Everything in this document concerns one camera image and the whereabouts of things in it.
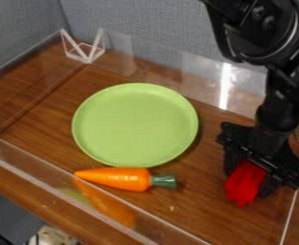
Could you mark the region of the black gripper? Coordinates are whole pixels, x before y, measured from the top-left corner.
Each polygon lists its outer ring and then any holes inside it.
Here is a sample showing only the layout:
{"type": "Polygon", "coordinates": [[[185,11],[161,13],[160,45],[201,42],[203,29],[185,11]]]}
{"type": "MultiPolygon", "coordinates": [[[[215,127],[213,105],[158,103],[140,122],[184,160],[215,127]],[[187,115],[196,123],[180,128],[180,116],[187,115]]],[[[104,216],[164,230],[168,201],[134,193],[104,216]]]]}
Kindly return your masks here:
{"type": "Polygon", "coordinates": [[[232,173],[241,160],[267,171],[257,188],[257,199],[271,195],[280,185],[299,188],[299,157],[292,153],[286,132],[221,122],[216,141],[224,146],[225,175],[232,173]]]}

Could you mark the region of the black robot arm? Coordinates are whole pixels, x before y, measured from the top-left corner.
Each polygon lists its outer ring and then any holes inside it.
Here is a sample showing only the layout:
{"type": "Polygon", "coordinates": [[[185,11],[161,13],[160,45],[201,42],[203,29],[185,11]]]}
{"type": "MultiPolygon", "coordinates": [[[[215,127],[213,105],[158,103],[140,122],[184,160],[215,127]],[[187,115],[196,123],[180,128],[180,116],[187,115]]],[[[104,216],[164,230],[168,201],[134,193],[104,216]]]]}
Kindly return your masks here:
{"type": "Polygon", "coordinates": [[[223,56],[263,66],[265,97],[255,124],[221,123],[227,194],[236,200],[299,188],[288,138],[299,126],[299,0],[199,0],[223,56]]]}

